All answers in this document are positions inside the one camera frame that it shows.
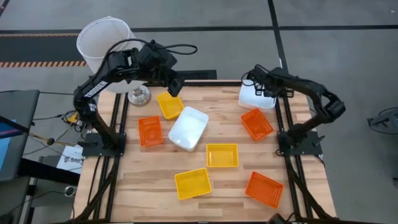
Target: translucent white bucket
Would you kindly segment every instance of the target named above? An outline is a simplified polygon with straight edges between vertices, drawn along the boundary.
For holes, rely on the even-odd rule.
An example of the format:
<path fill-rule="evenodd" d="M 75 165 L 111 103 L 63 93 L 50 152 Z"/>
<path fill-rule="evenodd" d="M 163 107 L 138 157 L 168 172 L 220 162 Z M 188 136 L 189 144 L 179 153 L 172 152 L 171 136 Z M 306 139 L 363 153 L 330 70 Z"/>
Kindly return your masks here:
<path fill-rule="evenodd" d="M 93 73 L 96 73 L 101 65 L 106 51 L 116 42 L 124 39 L 136 38 L 130 27 L 122 20 L 111 16 L 98 19 L 88 24 L 77 37 L 76 46 Z M 131 48 L 141 49 L 140 42 L 125 42 L 117 45 L 113 50 L 127 50 Z M 115 93 L 125 93 L 135 90 L 144 82 L 126 81 L 110 84 L 107 90 Z"/>

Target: yellow basket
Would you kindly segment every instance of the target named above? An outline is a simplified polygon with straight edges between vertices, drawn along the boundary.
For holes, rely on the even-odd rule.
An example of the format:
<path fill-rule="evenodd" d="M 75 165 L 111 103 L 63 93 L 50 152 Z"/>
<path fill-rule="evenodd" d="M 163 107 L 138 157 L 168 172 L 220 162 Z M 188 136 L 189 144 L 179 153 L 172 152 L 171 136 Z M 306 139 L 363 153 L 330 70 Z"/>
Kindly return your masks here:
<path fill-rule="evenodd" d="M 207 144 L 208 167 L 237 167 L 239 166 L 237 144 Z"/>
<path fill-rule="evenodd" d="M 178 199 L 196 197 L 211 192 L 209 175 L 206 168 L 191 170 L 174 176 Z"/>
<path fill-rule="evenodd" d="M 168 92 L 159 94 L 157 96 L 157 101 L 166 119 L 178 117 L 184 109 L 180 97 L 172 97 Z"/>

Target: gray floor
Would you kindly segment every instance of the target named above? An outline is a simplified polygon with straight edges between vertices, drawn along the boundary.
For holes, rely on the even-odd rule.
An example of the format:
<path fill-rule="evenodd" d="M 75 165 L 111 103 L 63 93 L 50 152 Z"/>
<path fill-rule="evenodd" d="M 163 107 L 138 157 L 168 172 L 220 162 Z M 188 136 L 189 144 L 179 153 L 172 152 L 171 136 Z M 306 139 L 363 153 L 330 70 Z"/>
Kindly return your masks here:
<path fill-rule="evenodd" d="M 372 0 L 278 0 L 280 26 L 344 26 L 398 24 L 398 2 Z M 267 1 L 194 0 L 10 0 L 0 18 L 0 30 L 81 29 L 105 16 L 125 20 L 131 27 L 254 26 L 271 25 Z M 396 223 L 398 139 L 369 130 L 366 118 L 397 105 L 398 30 L 283 31 L 289 70 L 294 75 L 323 83 L 346 102 L 347 112 L 335 123 L 318 128 L 326 173 L 337 214 L 342 219 Z M 261 63 L 279 66 L 271 31 L 138 33 L 160 43 L 186 42 L 199 46 L 197 55 L 178 58 L 176 69 L 217 69 L 219 78 L 237 79 Z M 71 93 L 88 68 L 0 68 L 0 91 L 39 89 Z M 72 108 L 70 96 L 41 95 L 36 117 Z M 53 136 L 65 125 L 37 123 L 37 134 Z M 71 132 L 67 140 L 74 140 Z M 35 148 L 29 142 L 26 152 Z M 32 155 L 52 155 L 42 151 Z M 35 223 L 47 222 L 57 211 L 59 220 L 70 205 L 45 208 Z"/>

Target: orange basket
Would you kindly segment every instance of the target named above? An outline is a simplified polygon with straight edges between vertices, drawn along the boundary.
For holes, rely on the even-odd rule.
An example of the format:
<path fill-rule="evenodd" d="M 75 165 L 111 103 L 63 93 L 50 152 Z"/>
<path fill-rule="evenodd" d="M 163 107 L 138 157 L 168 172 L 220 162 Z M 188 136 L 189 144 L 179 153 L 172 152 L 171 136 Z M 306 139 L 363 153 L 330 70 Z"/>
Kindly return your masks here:
<path fill-rule="evenodd" d="M 278 208 L 283 189 L 283 184 L 253 171 L 244 193 L 272 208 Z"/>
<path fill-rule="evenodd" d="M 141 146 L 153 146 L 163 143 L 159 116 L 139 119 L 138 127 Z"/>
<path fill-rule="evenodd" d="M 244 127 L 254 140 L 261 140 L 274 131 L 266 117 L 262 115 L 259 108 L 251 110 L 242 115 L 241 118 Z"/>

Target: wooden table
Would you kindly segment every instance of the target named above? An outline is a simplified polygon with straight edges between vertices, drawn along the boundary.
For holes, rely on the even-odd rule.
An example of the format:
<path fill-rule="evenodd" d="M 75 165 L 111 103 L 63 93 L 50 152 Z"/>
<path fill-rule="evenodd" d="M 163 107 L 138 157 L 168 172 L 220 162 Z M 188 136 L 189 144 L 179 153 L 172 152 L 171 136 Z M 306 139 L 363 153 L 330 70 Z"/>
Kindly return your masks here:
<path fill-rule="evenodd" d="M 238 86 L 183 87 L 179 96 L 184 106 L 198 109 L 210 118 L 193 152 L 180 149 L 168 139 L 176 118 L 166 120 L 156 100 L 158 94 L 166 91 L 165 88 L 150 87 L 152 99 L 147 106 L 129 106 L 126 122 L 127 146 L 119 166 L 112 222 L 267 221 L 275 213 L 287 218 L 293 212 L 284 159 L 275 154 L 275 150 L 279 148 L 276 133 L 258 142 L 251 139 L 241 122 L 241 115 L 249 110 L 238 106 L 239 89 Z M 114 93 L 107 91 L 99 96 L 98 109 L 108 124 L 114 97 Z M 290 106 L 295 123 L 306 121 L 311 116 L 307 98 L 300 93 L 295 93 L 294 98 L 290 99 Z M 281 109 L 285 120 L 283 106 Z M 263 114 L 277 131 L 275 109 L 265 110 Z M 160 116 L 164 143 L 141 147 L 137 120 L 154 115 Z M 206 167 L 208 143 L 238 143 L 239 167 L 208 168 L 212 193 L 178 200 L 174 175 Z M 77 215 L 86 206 L 96 160 L 97 158 L 92 157 L 84 162 L 75 199 Z M 309 191 L 326 212 L 335 215 L 323 165 L 313 156 L 302 156 L 302 160 Z M 100 178 L 101 164 L 102 162 L 98 166 L 93 195 Z M 284 184 L 278 209 L 270 208 L 245 195 L 244 189 L 252 171 Z M 297 192 L 301 213 L 305 216 L 302 196 L 298 189 Z M 100 218 L 104 217 L 106 199 L 107 193 L 103 198 Z"/>

